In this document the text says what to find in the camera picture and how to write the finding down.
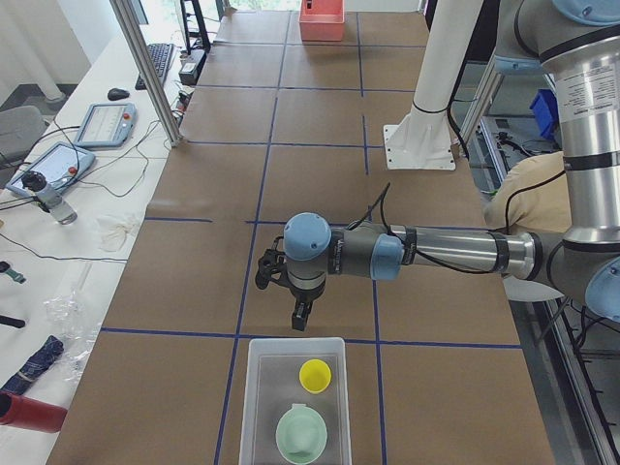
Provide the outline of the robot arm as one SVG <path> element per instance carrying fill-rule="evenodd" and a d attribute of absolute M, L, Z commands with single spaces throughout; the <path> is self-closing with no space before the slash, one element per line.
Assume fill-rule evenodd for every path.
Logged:
<path fill-rule="evenodd" d="M 292 326 L 306 327 L 330 275 L 392 280 L 405 265 L 499 273 L 619 317 L 619 5 L 503 1 L 495 61 L 502 71 L 553 77 L 562 148 L 523 161 L 483 197 L 486 230 L 406 227 L 361 218 L 343 228 L 299 213 L 276 244 L 276 267 L 256 283 L 286 287 Z"/>

